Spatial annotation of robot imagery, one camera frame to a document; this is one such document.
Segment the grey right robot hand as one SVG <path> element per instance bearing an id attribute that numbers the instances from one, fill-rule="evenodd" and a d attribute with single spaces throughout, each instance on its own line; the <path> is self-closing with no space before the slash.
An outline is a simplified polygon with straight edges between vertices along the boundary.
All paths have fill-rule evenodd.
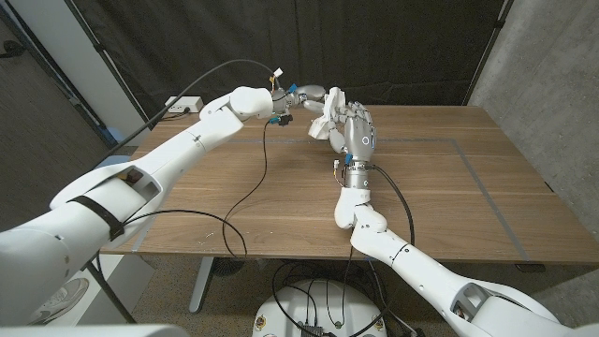
<path id="1" fill-rule="evenodd" d="M 351 102 L 333 109 L 327 127 L 332 149 L 344 154 L 342 185 L 345 188 L 367 189 L 367 164 L 376 144 L 376 129 L 370 112 L 362 104 Z"/>

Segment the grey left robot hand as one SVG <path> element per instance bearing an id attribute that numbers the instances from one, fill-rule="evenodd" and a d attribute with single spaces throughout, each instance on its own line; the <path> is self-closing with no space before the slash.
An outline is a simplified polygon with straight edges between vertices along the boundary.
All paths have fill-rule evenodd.
<path id="1" fill-rule="evenodd" d="M 292 108 L 302 106 L 312 112 L 322 113 L 325 94 L 325 88 L 315 84 L 292 86 L 288 90 L 277 89 L 272 95 L 273 112 L 285 114 Z"/>

